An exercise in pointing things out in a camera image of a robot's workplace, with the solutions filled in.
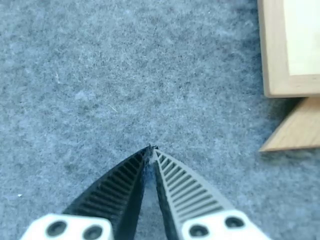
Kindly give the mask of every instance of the gray carpet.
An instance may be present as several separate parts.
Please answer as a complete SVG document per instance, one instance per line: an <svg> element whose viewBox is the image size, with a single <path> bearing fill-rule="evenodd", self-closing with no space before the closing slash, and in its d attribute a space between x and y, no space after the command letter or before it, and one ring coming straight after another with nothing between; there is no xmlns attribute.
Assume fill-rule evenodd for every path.
<svg viewBox="0 0 320 240"><path fill-rule="evenodd" d="M151 143L274 240L315 240L320 152L258 153L297 102L261 71L255 0L1 0L2 239ZM155 194L136 239L165 239Z"/></svg>

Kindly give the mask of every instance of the screw hole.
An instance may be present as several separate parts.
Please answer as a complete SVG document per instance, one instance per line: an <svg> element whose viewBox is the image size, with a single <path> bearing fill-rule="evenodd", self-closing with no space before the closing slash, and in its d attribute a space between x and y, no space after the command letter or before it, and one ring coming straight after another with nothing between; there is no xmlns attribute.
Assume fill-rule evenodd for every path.
<svg viewBox="0 0 320 240"><path fill-rule="evenodd" d="M100 226L91 226L85 230L83 238L85 240L95 240L98 239L102 234L102 228Z"/></svg>
<svg viewBox="0 0 320 240"><path fill-rule="evenodd" d="M56 221L52 223L46 230L46 234L50 237L56 237L62 234L67 227L66 222L64 221Z"/></svg>
<svg viewBox="0 0 320 240"><path fill-rule="evenodd" d="M204 237L209 234L209 231L205 226L194 225L190 228L189 233L192 237Z"/></svg>
<svg viewBox="0 0 320 240"><path fill-rule="evenodd" d="M244 221L242 221L242 219L232 216L232 217L228 217L225 220L225 225L228 228L233 229L233 228L243 227L245 225L245 223L244 223Z"/></svg>

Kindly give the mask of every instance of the wooden frame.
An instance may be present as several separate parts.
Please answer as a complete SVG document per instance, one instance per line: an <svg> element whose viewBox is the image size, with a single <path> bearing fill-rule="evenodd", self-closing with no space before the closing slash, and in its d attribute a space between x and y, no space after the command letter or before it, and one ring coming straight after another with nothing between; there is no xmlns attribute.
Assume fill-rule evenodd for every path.
<svg viewBox="0 0 320 240"><path fill-rule="evenodd" d="M288 115L260 152L320 148L320 97L308 97Z"/></svg>
<svg viewBox="0 0 320 240"><path fill-rule="evenodd" d="M290 74L285 1L294 0L258 0L264 94L271 98L320 96L320 73ZM310 0L296 1L307 5Z"/></svg>

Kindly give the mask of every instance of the ribbed gripper pad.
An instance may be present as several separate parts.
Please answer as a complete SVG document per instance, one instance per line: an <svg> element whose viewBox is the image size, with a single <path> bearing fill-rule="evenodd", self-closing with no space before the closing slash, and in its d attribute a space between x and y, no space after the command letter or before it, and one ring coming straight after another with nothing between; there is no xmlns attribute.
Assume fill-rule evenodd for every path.
<svg viewBox="0 0 320 240"><path fill-rule="evenodd" d="M217 189L182 162L158 149L153 150L152 159L168 240L182 239L182 224L187 220L234 209Z"/></svg>
<svg viewBox="0 0 320 240"><path fill-rule="evenodd" d="M108 219L116 240L134 239L144 194L143 172L151 147L120 162L63 212Z"/></svg>

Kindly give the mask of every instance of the wooden board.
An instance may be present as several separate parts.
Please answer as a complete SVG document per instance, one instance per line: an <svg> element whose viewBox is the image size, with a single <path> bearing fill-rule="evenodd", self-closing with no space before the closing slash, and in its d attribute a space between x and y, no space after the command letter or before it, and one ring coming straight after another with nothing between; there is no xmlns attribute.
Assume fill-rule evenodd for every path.
<svg viewBox="0 0 320 240"><path fill-rule="evenodd" d="M275 130L261 152L320 148L320 97L303 100Z"/></svg>
<svg viewBox="0 0 320 240"><path fill-rule="evenodd" d="M258 0L264 93L320 96L320 0Z"/></svg>

